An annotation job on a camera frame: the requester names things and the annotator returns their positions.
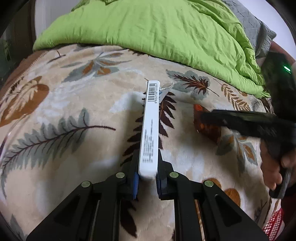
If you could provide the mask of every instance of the metal screw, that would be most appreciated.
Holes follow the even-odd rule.
[[[205,181],[205,185],[206,185],[207,187],[211,188],[211,187],[214,185],[214,183],[213,183],[211,180],[206,180],[206,181]]]
[[[170,177],[172,177],[172,178],[177,178],[178,176],[179,176],[179,174],[177,172],[170,173]]]
[[[83,188],[88,188],[90,185],[91,185],[91,183],[89,181],[84,181],[84,182],[81,183],[81,186]]]
[[[124,178],[125,174],[123,172],[116,173],[117,178]]]

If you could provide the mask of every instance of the gray pillow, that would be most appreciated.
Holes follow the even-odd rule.
[[[242,23],[244,31],[255,50],[256,58],[265,57],[269,51],[272,40],[276,37],[276,33],[251,14],[238,0],[221,1],[230,8]]]

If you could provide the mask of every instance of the white box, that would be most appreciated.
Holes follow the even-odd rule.
[[[139,175],[146,179],[154,179],[157,174],[159,88],[158,80],[148,81],[139,155]]]

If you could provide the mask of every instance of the human hand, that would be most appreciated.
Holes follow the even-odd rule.
[[[263,173],[264,184],[271,190],[275,190],[276,185],[281,184],[282,182],[282,176],[279,172],[279,162],[270,156],[264,140],[261,140],[260,150],[260,156],[262,159],[261,170]],[[292,186],[296,183],[296,149],[293,149],[282,157],[281,165],[284,168],[292,168],[291,179],[288,187]]]

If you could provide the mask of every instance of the blanket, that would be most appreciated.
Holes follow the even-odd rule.
[[[109,2],[83,1],[52,23],[34,50],[68,43],[119,45],[200,69],[246,93],[268,95],[242,24],[222,1]]]
[[[265,23],[257,19],[250,11],[238,0],[221,0],[235,14],[242,23],[246,36],[250,40],[256,58],[265,57],[269,51],[272,40],[276,33],[266,26]]]
[[[280,208],[260,170],[259,140],[209,129],[195,110],[265,112],[262,102],[211,75],[118,46],[69,45],[42,53],[1,98],[0,211],[20,239],[81,182],[104,181],[140,146],[147,80],[173,87],[160,105],[163,159],[189,179],[211,179],[260,227]],[[140,181],[122,202],[121,241],[171,240],[173,201]]]

